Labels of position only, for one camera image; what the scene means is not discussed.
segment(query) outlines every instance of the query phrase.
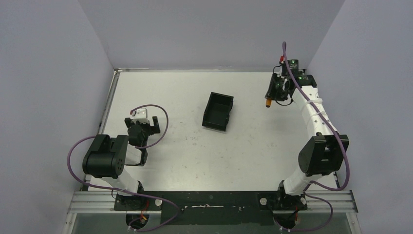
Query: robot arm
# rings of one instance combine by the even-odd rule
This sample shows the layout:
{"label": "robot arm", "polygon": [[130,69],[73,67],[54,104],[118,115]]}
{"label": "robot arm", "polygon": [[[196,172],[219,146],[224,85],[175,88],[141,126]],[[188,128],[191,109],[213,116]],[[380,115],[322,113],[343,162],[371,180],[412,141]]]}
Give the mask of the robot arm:
{"label": "robot arm", "polygon": [[[343,155],[330,128],[319,116],[319,114],[322,114],[328,122],[330,121],[322,105],[322,99],[319,97],[317,84],[313,76],[299,71],[298,60],[288,61],[297,83],[310,98],[307,101],[296,90],[286,71],[283,57],[280,60],[282,68],[279,73],[274,73],[271,78],[270,86],[265,96],[267,99],[266,106],[269,107],[272,100],[284,101],[290,96],[303,117],[309,141],[299,153],[299,165],[292,175],[281,183],[285,194],[301,195],[311,180],[318,180],[331,172],[339,170],[343,162]],[[311,102],[318,107],[319,113],[310,105]],[[339,136],[345,150],[347,150],[349,144],[348,137],[346,135]]]}
{"label": "robot arm", "polygon": [[142,189],[142,184],[125,171],[124,166],[145,165],[148,157],[145,148],[148,137],[160,133],[160,129],[156,116],[152,117],[154,125],[150,125],[145,108],[138,109],[131,115],[131,118],[125,119],[128,136],[118,135],[114,138],[109,135],[96,135],[83,159],[83,172],[101,178],[114,188],[136,192]]}

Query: purple cable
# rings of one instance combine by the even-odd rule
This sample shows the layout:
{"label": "purple cable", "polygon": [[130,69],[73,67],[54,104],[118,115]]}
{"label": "purple cable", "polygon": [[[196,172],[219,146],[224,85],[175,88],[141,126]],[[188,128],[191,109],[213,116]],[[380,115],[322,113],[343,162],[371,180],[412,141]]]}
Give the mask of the purple cable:
{"label": "purple cable", "polygon": [[[288,64],[286,49],[287,49],[287,43],[284,41],[282,43],[282,53],[284,55],[284,60],[286,61],[285,65],[287,66],[288,73],[290,74],[290,76],[291,76],[296,88],[298,89],[298,91],[304,96],[304,98],[307,101],[309,101],[310,98],[304,93],[304,91],[298,85],[296,79],[294,78],[293,73],[291,72],[290,64]],[[314,110],[316,110],[316,112],[319,114],[320,118],[324,121],[324,123],[327,124],[328,128],[331,130],[331,132],[333,133],[334,137],[336,138],[336,140],[338,142],[338,145],[341,149],[341,152],[343,153],[344,164],[346,165],[346,179],[344,180],[343,186],[340,186],[339,188],[336,188],[336,189],[327,187],[323,184],[318,183],[317,181],[311,180],[310,184],[307,185],[307,187],[304,189],[304,191],[306,191],[308,189],[308,187],[310,187],[311,184],[317,184],[318,186],[320,186],[322,188],[325,188],[325,189],[328,189],[330,191],[342,191],[343,189],[345,189],[347,187],[347,184],[350,180],[350,166],[349,166],[346,150],[344,149],[343,143],[341,142],[341,139],[338,136],[337,132],[334,130],[333,126],[331,126],[331,124],[325,119],[325,117],[320,113],[320,110],[318,109],[318,107],[313,102],[310,102],[310,105],[314,108]]]}
{"label": "purple cable", "polygon": [[160,227],[164,226],[165,224],[171,222],[173,219],[175,219],[175,218],[178,216],[179,210],[180,210],[179,207],[178,207],[175,203],[169,201],[168,199],[161,198],[161,197],[156,197],[156,196],[151,196],[151,195],[146,195],[146,194],[133,193],[133,192],[130,192],[130,191],[127,191],[127,190],[119,189],[119,188],[111,188],[111,187],[93,185],[93,184],[87,183],[87,182],[81,180],[79,177],[77,177],[77,176],[75,175],[75,173],[73,172],[72,167],[71,167],[71,165],[70,165],[70,157],[71,157],[71,155],[72,155],[73,149],[75,149],[75,147],[76,147],[78,144],[80,144],[80,143],[82,143],[82,142],[84,142],[84,141],[86,141],[86,140],[88,140],[88,139],[92,139],[92,138],[94,138],[94,137],[95,137],[95,136],[88,136],[88,137],[83,138],[82,140],[76,142],[76,143],[70,148],[70,151],[69,151],[69,153],[67,154],[67,169],[69,169],[69,173],[72,175],[73,178],[75,178],[75,180],[77,180],[79,183],[81,183],[81,184],[83,184],[83,185],[86,185],[86,186],[89,186],[89,187],[93,187],[93,188],[108,189],[108,190],[115,190],[115,191],[122,191],[123,193],[126,193],[126,194],[131,194],[131,195],[136,195],[136,196],[142,196],[142,197],[147,197],[147,198],[151,198],[151,199],[159,199],[159,200],[165,201],[165,202],[173,205],[173,206],[178,210],[178,211],[176,212],[176,214],[175,214],[172,218],[170,218],[170,219],[168,219],[167,221],[159,224],[158,226],[153,227],[153,228],[149,228],[149,229],[145,229],[145,230],[136,230],[137,232],[148,232],[148,231],[155,230],[155,229],[160,228]]}
{"label": "purple cable", "polygon": [[131,110],[131,115],[132,115],[132,112],[136,111],[137,109],[141,109],[141,108],[148,107],[148,106],[158,107],[159,109],[163,110],[164,113],[165,113],[165,116],[167,117],[167,125],[165,127],[164,133],[162,134],[162,136],[155,143],[153,143],[151,145],[147,145],[147,146],[142,146],[142,147],[141,146],[135,146],[136,149],[146,149],[146,148],[149,148],[149,147],[152,147],[152,146],[158,144],[162,140],[162,138],[164,138],[164,136],[165,136],[165,134],[167,133],[167,130],[168,130],[169,117],[168,117],[167,111],[162,106],[158,106],[158,105],[155,105],[155,104],[147,104],[147,105],[138,106],[138,107]]}

